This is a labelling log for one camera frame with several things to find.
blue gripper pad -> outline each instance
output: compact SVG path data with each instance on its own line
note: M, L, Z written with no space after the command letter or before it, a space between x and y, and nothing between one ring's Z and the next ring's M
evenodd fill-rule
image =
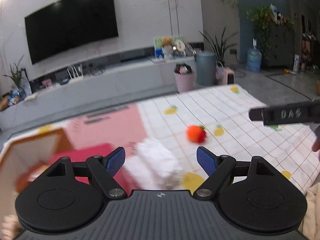
M215 159L201 147L197 149L197 161L209 177L216 171Z
M113 155L107 164L106 171L114 177L119 169L122 167L125 161L125 150L122 148L120 149L115 155Z

water bottle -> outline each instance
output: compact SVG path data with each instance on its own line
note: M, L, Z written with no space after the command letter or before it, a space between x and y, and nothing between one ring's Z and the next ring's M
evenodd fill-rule
M261 67L262 54L256 48L257 41L253 39L253 49L248 50L246 70L251 72L259 72Z

gray trash can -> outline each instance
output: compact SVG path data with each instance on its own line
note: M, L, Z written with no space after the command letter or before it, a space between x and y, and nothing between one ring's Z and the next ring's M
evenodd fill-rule
M196 54L197 84L212 86L216 80L216 54L211 51L199 51Z

stuffed toy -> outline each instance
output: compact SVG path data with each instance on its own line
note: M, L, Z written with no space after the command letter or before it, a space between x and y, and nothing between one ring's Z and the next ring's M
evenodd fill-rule
M187 138L195 143L203 143L207 138L207 133L204 129L205 127L203 125L190 125L186 131Z
M162 38L162 47L165 49L172 49L172 38L170 37Z

potted plant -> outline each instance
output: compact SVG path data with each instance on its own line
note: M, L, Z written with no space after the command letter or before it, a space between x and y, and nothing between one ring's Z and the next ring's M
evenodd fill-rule
M270 24L284 26L286 31L293 30L293 22L290 18L281 16L279 23L277 23L273 11L266 5L250 8L247 11L247 18L253 22L254 37L258 41L258 48L264 60L268 60L267 53L272 49L269 44Z
M9 77L12 79L12 81L14 82L14 84L17 87L17 94L18 94L20 100L24 100L24 98L26 97L26 92L25 92L24 88L21 87L21 72L22 72L22 70L19 69L19 65L20 65L23 57L24 57L24 55L22 55L22 57L19 59L18 64L14 64L15 69L12 68L12 66L10 64L10 72L11 72L10 76L3 75L5 77Z
M217 60L220 61L223 66L225 64L225 62L224 62L224 54L225 54L225 52L228 49L230 49L232 47L235 47L237 45L237 43L228 44L228 41L232 37L234 37L234 36L236 36L238 34L238 32L234 32L229 37L223 39L225 31L226 31L226 27L224 27L224 29L223 29L220 41L218 41L217 35L215 35L215 41L214 41L207 31L204 31L203 33L200 32L201 35L204 37L204 39L210 44L211 50L217 56Z

